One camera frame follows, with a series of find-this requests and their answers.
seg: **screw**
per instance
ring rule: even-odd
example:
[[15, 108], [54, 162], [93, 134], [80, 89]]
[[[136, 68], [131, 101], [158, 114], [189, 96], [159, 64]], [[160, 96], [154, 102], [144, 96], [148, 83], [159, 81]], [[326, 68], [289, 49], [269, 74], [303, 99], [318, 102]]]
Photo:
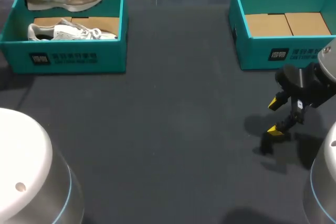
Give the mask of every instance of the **screw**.
[[330, 51], [330, 49], [331, 49], [331, 47], [325, 47], [325, 48], [323, 49], [323, 53], [324, 53], [324, 54], [328, 53], [328, 52]]
[[21, 183], [21, 182], [16, 183], [15, 188], [16, 188], [16, 190], [18, 190], [18, 191], [20, 191], [20, 192], [23, 192], [23, 191], [26, 190], [26, 186], [25, 186], [25, 184], [23, 184], [23, 183]]

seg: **logo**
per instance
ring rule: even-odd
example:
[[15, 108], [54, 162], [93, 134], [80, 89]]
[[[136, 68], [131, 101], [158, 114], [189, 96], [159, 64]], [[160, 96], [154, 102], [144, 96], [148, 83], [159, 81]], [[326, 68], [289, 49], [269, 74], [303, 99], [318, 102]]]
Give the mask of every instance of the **logo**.
[[45, 52], [32, 52], [29, 54], [34, 65], [49, 65], [50, 61]]
[[269, 54], [268, 60], [285, 60], [288, 54], [289, 48], [273, 48]]

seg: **robotic arm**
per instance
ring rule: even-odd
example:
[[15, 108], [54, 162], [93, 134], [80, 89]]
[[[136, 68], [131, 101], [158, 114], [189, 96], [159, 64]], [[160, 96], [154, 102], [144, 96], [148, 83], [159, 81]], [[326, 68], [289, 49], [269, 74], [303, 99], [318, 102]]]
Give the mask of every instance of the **robotic arm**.
[[[268, 107], [276, 111], [290, 99], [291, 111], [267, 131], [270, 136], [284, 135], [296, 123], [303, 124], [309, 107], [317, 108], [336, 94], [336, 39], [319, 52], [318, 60], [319, 63], [310, 63], [303, 69], [285, 65], [276, 72], [275, 79], [282, 91]], [[264, 154], [272, 152], [262, 147], [260, 150]]]

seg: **dark gray table surface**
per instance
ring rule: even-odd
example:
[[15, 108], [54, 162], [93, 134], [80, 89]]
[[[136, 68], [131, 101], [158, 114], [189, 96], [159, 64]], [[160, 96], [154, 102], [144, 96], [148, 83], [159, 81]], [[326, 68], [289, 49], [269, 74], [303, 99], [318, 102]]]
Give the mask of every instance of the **dark gray table surface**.
[[[0, 0], [0, 24], [12, 1]], [[86, 224], [306, 223], [307, 167], [336, 100], [260, 156], [262, 132], [289, 107], [267, 109], [274, 72], [240, 70], [228, 0], [128, 2], [126, 74], [15, 76], [0, 92], [1, 107], [32, 116], [60, 147]]]

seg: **open box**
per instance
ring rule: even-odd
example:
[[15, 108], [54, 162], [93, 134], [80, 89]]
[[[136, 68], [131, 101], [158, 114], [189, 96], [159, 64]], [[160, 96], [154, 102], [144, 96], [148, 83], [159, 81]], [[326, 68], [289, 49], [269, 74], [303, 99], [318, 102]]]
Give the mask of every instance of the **open box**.
[[240, 67], [303, 68], [336, 35], [336, 0], [231, 0], [229, 22]]
[[[35, 18], [110, 17], [115, 23], [116, 40], [28, 41], [27, 28]], [[25, 0], [15, 0], [0, 35], [0, 49], [15, 73], [94, 73], [125, 72], [128, 12], [125, 0], [103, 0], [78, 13], [53, 8], [31, 12]]]

